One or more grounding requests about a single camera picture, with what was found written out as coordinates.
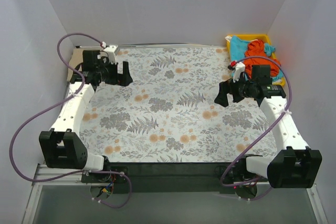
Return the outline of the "beige t shirt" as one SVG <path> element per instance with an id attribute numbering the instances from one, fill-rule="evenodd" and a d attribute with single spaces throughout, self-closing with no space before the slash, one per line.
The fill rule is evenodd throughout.
<path id="1" fill-rule="evenodd" d="M 82 48 L 75 48 L 73 50 L 73 53 L 72 53 L 70 61 L 69 61 L 69 65 L 72 68 L 75 68 L 77 65 L 79 65 L 80 63 L 83 62 L 82 52 L 83 52 Z M 72 77 L 72 74 L 73 74 L 73 71 L 68 68 L 67 82 L 70 81 L 70 79 Z"/>

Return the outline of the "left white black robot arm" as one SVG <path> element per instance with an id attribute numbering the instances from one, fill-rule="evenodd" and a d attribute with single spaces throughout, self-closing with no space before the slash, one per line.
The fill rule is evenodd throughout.
<path id="1" fill-rule="evenodd" d="M 101 83 L 126 87 L 133 81 L 127 61 L 122 63 L 122 73 L 118 73 L 118 51 L 118 46 L 111 45 L 103 50 L 82 52 L 82 63 L 74 68 L 69 81 L 68 101 L 50 130 L 39 135 L 47 167 L 92 170 L 100 182 L 111 178 L 106 158 L 89 153 L 79 132 L 85 110 Z"/>

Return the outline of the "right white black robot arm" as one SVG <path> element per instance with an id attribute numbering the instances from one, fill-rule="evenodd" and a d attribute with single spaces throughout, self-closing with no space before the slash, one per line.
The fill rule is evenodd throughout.
<path id="1" fill-rule="evenodd" d="M 319 150 L 313 150 L 302 138 L 288 110 L 291 99 L 282 86 L 275 85 L 269 65 L 254 65 L 249 77 L 242 62 L 233 61 L 228 68 L 234 76 L 219 84 L 215 103 L 227 107 L 228 95 L 238 103 L 245 98 L 254 99 L 270 126 L 262 133 L 272 133 L 277 154 L 273 159 L 260 155 L 240 154 L 224 171 L 220 181 L 228 186 L 238 177 L 243 184 L 262 177 L 272 188 L 310 188 L 313 186 L 322 163 Z"/>

